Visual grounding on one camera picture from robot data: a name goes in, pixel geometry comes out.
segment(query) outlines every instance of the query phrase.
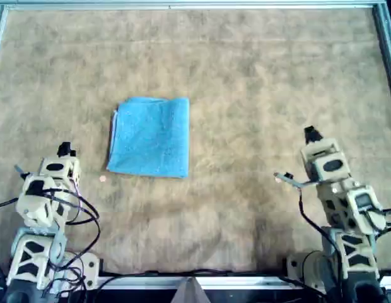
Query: metal frame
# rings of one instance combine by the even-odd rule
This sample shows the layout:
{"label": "metal frame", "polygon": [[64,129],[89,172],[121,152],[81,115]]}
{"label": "metal frame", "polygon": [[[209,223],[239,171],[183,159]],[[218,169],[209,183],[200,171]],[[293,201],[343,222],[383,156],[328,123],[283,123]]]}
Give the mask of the metal frame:
{"label": "metal frame", "polygon": [[[107,281],[109,276],[102,276],[98,285]],[[178,289],[186,279],[182,276],[132,276],[119,278],[106,284],[104,290],[169,290]],[[197,281],[204,290],[294,290],[300,289],[280,280],[276,276],[203,276]],[[391,276],[385,276],[381,286],[391,290]]]}
{"label": "metal frame", "polygon": [[[285,1],[285,0],[0,0],[0,47],[8,11],[16,10],[72,10],[72,9],[341,9],[373,8],[385,68],[391,90],[391,19],[385,0],[357,1]],[[108,277],[102,277],[99,284]],[[127,277],[114,280],[104,289],[177,289],[183,277]],[[199,277],[203,289],[295,289],[277,277]],[[382,280],[382,286],[391,290],[391,277]]]}

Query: robotic arm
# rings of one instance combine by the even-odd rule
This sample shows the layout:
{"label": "robotic arm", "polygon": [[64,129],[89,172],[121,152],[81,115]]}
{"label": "robotic arm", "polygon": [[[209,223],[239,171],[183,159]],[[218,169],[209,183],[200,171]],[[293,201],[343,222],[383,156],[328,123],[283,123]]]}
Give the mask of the robotic arm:
{"label": "robotic arm", "polygon": [[18,229],[12,244],[3,302],[58,302],[57,294],[79,279],[80,287],[95,287],[100,262],[94,254],[87,252],[64,266],[76,255],[66,252],[65,227],[78,216],[68,221],[71,207],[80,205],[80,173],[76,152],[64,142],[57,157],[42,160],[36,174],[21,174],[25,183],[16,211],[26,226]]}
{"label": "robotic arm", "polygon": [[313,126],[305,129],[305,139],[301,155],[309,181],[296,182],[289,173],[274,175],[300,194],[316,185],[330,227],[321,229],[323,251],[287,258],[288,276],[324,287],[333,302],[387,302],[375,259],[375,236],[387,226],[382,205],[371,186],[353,179],[335,139],[323,138]]}

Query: beige carpet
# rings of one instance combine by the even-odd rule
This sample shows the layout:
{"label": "beige carpet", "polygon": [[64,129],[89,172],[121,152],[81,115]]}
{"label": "beige carpet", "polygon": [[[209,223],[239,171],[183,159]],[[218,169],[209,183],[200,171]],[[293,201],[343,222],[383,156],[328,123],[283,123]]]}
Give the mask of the beige carpet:
{"label": "beige carpet", "polygon": [[[186,180],[105,171],[110,117],[131,96],[188,96]],[[101,213],[105,267],[278,268],[320,248],[297,193],[303,128],[339,139],[354,176],[391,206],[391,98],[371,11],[12,11],[0,52],[0,201],[60,142]],[[99,177],[105,175],[106,182]],[[314,188],[306,212],[325,223]],[[0,210],[0,262],[21,220]],[[68,227],[79,251],[95,226]],[[391,235],[379,243],[391,266]]]}

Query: wire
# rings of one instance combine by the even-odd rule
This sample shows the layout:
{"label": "wire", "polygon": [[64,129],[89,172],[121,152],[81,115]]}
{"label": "wire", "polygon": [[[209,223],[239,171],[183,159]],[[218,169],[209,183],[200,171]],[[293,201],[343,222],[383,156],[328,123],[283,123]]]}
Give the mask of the wire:
{"label": "wire", "polygon": [[304,283],[305,282],[305,262],[307,261],[307,259],[314,253],[320,253],[321,251],[311,251],[310,253],[308,253],[304,258],[303,258],[303,261],[302,261],[302,277],[301,277],[301,281]]}
{"label": "wire", "polygon": [[0,203],[0,207],[6,206],[6,205],[10,205],[10,204],[13,204],[13,203],[15,203],[17,200],[18,200],[18,198],[13,198],[13,199],[7,200],[7,201],[5,201],[5,202],[2,202],[2,203]]}
{"label": "wire", "polygon": [[49,195],[49,194],[45,194],[45,193],[40,194],[40,196],[48,198],[48,199],[53,199],[54,201],[57,201],[57,202],[59,202],[61,204],[68,205],[68,206],[73,207],[73,208],[79,208],[81,211],[83,211],[84,213],[86,213],[87,215],[89,215],[91,217],[91,219],[83,220],[83,221],[80,221],[80,222],[73,222],[71,225],[82,224],[81,222],[88,223],[88,222],[94,221],[94,223],[96,224],[96,227],[98,229],[98,232],[97,232],[97,235],[96,235],[95,239],[93,239],[90,242],[90,244],[85,249],[83,249],[75,257],[73,257],[71,260],[69,260],[65,265],[62,265],[62,266],[57,266],[56,265],[58,271],[61,271],[61,270],[67,269],[72,263],[74,263],[77,259],[82,257],[82,255],[86,254],[96,244],[96,242],[100,238],[100,226],[99,226],[99,223],[98,223],[98,220],[97,220],[99,218],[99,214],[96,211],[96,209],[89,202],[87,202],[84,198],[82,198],[83,202],[85,204],[87,204],[88,207],[91,208],[91,210],[93,210],[93,212],[95,212],[95,215],[92,214],[90,211],[88,211],[86,208],[80,207],[80,206],[75,205],[75,204],[73,204],[71,202],[67,202],[67,201],[65,201],[63,199],[57,198],[53,194]]}
{"label": "wire", "polygon": [[[54,193],[59,193],[59,192],[62,192],[62,193],[67,193],[67,194],[70,194],[72,196],[74,196],[75,198],[78,198],[80,201],[82,201],[92,212],[94,215],[92,214],[89,214],[87,210],[83,211],[84,208],[78,206],[78,205],[75,205],[75,204],[72,204],[71,202],[67,202],[65,200],[62,200],[62,199],[59,199],[57,197],[54,196]],[[90,204],[89,202],[87,202],[87,200],[84,199],[84,197],[82,196],[79,196],[77,195],[76,193],[72,192],[72,191],[68,191],[67,189],[59,189],[59,188],[49,188],[49,189],[44,189],[42,192],[41,192],[41,196],[42,194],[45,194],[45,193],[50,193],[51,196],[45,196],[46,198],[49,198],[50,197],[54,197],[58,200],[61,200],[63,201],[64,204],[67,204],[69,205],[70,207],[74,207],[74,208],[79,208],[81,211],[83,211],[84,213],[88,214],[91,218],[89,219],[86,219],[86,220],[82,220],[82,221],[78,221],[78,222],[67,222],[66,224],[67,225],[81,225],[81,224],[86,224],[86,223],[89,223],[89,222],[92,222],[92,221],[95,221],[95,220],[98,220],[100,218],[99,216],[99,212],[97,212],[96,208]]]}
{"label": "wire", "polygon": [[386,209],[382,210],[382,213],[384,215],[391,215],[391,208],[386,208]]}
{"label": "wire", "polygon": [[[78,196],[82,196],[81,193],[79,192],[79,189],[78,189],[78,186],[76,185],[75,180],[71,180],[71,182],[74,184],[74,188],[75,188],[76,194],[77,194]],[[79,206],[82,207],[82,201],[81,201],[80,199],[79,199]],[[74,222],[74,221],[78,218],[80,212],[81,212],[81,210],[78,209],[78,211],[77,211],[76,214],[75,214],[75,217],[74,217],[72,220],[67,221],[67,223],[72,223],[72,222]]]}
{"label": "wire", "polygon": [[391,225],[387,226],[387,228],[385,228],[383,231],[381,231],[379,234],[377,234],[375,236],[375,240],[379,240],[380,237],[383,237],[384,235],[386,235],[387,233],[391,232]]}
{"label": "wire", "polygon": [[341,273],[342,273],[342,264],[341,264],[341,253],[340,250],[338,249],[337,245],[335,242],[329,237],[326,232],[321,229],[315,222],[313,222],[311,219],[309,219],[308,216],[306,216],[305,211],[303,210],[303,200],[302,200],[302,190],[298,188],[299,191],[299,211],[301,213],[301,216],[317,231],[319,232],[322,237],[324,237],[334,248],[334,251],[336,252],[337,256],[337,289],[339,291],[339,296],[340,300],[342,300],[342,278],[341,278]]}

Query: blue towel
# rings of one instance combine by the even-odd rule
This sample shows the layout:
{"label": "blue towel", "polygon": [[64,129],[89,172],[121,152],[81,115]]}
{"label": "blue towel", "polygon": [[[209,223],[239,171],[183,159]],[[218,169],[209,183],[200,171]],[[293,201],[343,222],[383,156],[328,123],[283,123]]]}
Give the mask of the blue towel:
{"label": "blue towel", "polygon": [[111,172],[185,178],[189,174],[188,98],[135,97],[114,112]]}

